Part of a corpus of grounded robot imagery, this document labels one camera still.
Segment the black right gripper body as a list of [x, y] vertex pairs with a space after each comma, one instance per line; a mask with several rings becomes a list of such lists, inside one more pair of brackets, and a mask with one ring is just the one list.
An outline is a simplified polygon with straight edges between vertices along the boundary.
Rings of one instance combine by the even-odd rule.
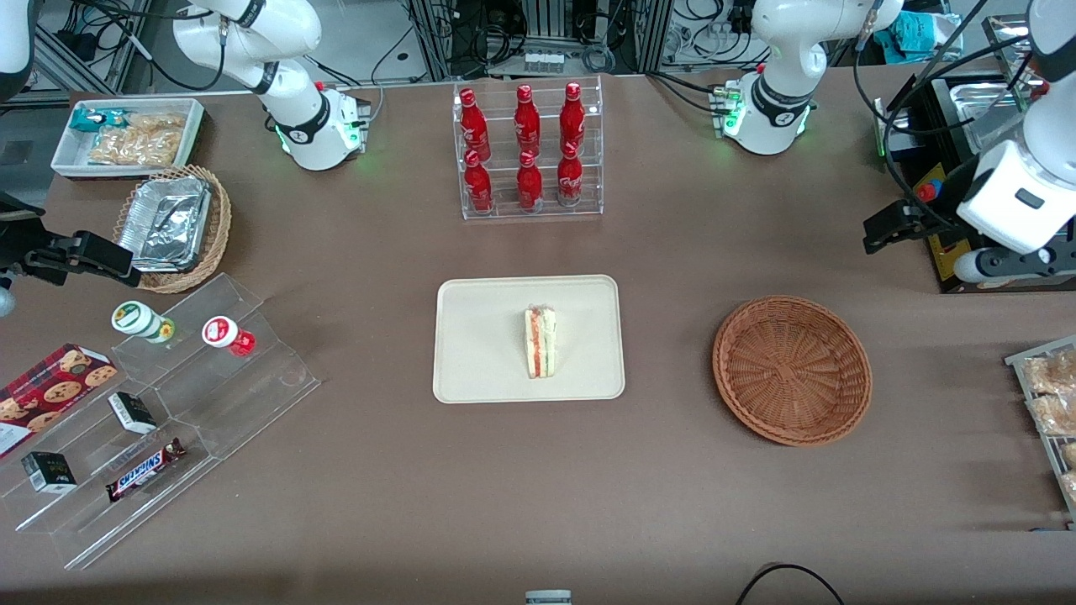
[[1, 223], [1, 272], [12, 271], [24, 257], [40, 247], [40, 220]]

